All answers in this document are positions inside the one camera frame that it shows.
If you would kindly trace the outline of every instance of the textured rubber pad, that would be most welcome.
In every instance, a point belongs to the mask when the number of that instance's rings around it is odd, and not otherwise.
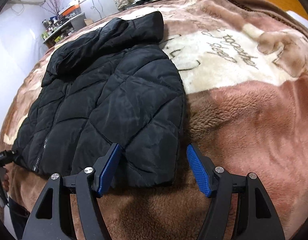
[[[191,145],[187,146],[186,155],[199,190],[204,193],[206,197],[209,197],[212,191],[209,187],[208,175]]]
[[[109,160],[101,176],[99,177],[99,189],[97,190],[98,196],[102,196],[107,193],[121,158],[121,150],[121,146],[117,144],[112,151],[111,156],[109,157]]]

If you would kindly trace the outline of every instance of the white wall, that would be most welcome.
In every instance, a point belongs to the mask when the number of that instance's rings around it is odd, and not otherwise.
[[[62,7],[71,1],[73,0],[62,0]],[[91,9],[92,0],[81,3],[82,12],[94,22],[118,12],[114,0],[99,2],[94,0],[101,17],[96,9]],[[47,51],[41,37],[44,31],[42,21],[53,16],[36,5],[23,7],[16,4],[13,9],[17,12],[23,9],[23,12],[17,15],[9,8],[0,14],[0,130],[18,88]]]

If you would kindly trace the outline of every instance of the bed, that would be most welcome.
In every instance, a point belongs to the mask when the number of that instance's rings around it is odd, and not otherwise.
[[[308,217],[308,29],[265,0],[163,0],[102,19],[71,35],[34,66],[0,133],[10,149],[53,52],[114,17],[153,11],[164,18],[160,43],[187,94],[185,134],[170,187],[111,189],[98,200],[113,239],[196,239],[209,207],[186,160],[186,145],[229,172],[255,172],[290,239]],[[31,211],[46,180],[10,164],[11,197]],[[72,211],[83,239],[76,199]],[[226,239],[235,220],[232,199]]]

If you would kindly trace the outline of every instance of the electrical cable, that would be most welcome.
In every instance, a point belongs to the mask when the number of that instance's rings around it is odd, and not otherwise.
[[[101,2],[98,0],[98,3],[100,4],[101,8],[102,8],[102,13],[104,14],[104,10],[103,10],[103,6],[101,4]]]
[[[20,14],[23,13],[23,11],[24,11],[24,9],[25,9],[25,6],[22,5],[22,9],[20,10],[20,12],[17,12],[16,10],[14,10],[12,6],[11,6],[10,8],[11,8],[11,10],[14,12],[14,14],[16,14],[17,16],[19,16]]]
[[[98,11],[98,9],[95,7],[94,0],[92,0],[92,2],[93,2],[93,6],[90,7],[90,8],[91,8],[92,10],[95,8],[96,11]]]
[[[9,207],[9,203],[7,203],[6,206],[8,207],[8,209],[9,209],[10,212],[14,213],[14,214],[17,215],[17,216],[20,216],[20,217],[23,217],[23,218],[28,218],[28,217],[29,217],[29,216],[24,216],[24,215],[22,215],[22,214],[20,214],[20,213],[18,213],[18,212],[16,212],[16,211],[14,211],[14,210],[12,210],[12,209]]]

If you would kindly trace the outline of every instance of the jacket hood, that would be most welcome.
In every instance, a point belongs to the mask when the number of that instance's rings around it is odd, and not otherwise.
[[[164,21],[158,11],[129,21],[114,18],[104,27],[67,42],[57,49],[47,65],[42,87],[68,74],[79,75],[97,58],[112,54],[113,49],[120,51],[135,44],[158,43],[162,40],[163,34]]]

